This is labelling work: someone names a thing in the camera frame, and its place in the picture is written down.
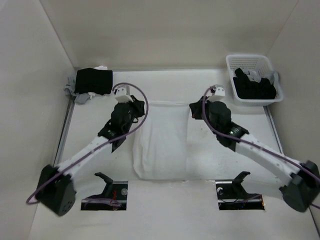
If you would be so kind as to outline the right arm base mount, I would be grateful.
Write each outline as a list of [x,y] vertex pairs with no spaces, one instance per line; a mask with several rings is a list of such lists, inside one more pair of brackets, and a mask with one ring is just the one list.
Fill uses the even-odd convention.
[[218,208],[220,211],[265,210],[261,194],[247,193],[242,182],[250,175],[242,171],[234,179],[223,179],[215,182]]

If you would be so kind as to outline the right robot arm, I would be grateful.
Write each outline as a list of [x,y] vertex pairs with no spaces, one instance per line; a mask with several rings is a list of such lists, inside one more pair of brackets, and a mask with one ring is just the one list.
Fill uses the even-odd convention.
[[203,120],[225,148],[245,156],[275,175],[282,186],[284,202],[297,212],[305,212],[320,193],[320,172],[316,163],[300,162],[259,142],[244,127],[234,123],[231,110],[221,101],[207,96],[189,104],[191,117]]

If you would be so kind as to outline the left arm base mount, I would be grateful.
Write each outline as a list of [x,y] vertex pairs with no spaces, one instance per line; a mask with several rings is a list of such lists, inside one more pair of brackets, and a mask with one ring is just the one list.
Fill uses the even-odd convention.
[[102,172],[94,174],[104,182],[103,191],[81,201],[81,211],[126,211],[128,181],[114,181]]

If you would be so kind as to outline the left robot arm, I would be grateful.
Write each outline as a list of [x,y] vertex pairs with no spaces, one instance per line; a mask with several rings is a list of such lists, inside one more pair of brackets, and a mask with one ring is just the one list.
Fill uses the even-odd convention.
[[66,215],[76,202],[75,178],[84,167],[89,167],[94,156],[106,150],[111,155],[142,126],[149,113],[147,99],[138,100],[133,95],[117,97],[117,104],[110,119],[97,136],[82,150],[57,166],[46,165],[40,173],[35,192],[32,194],[56,216]]

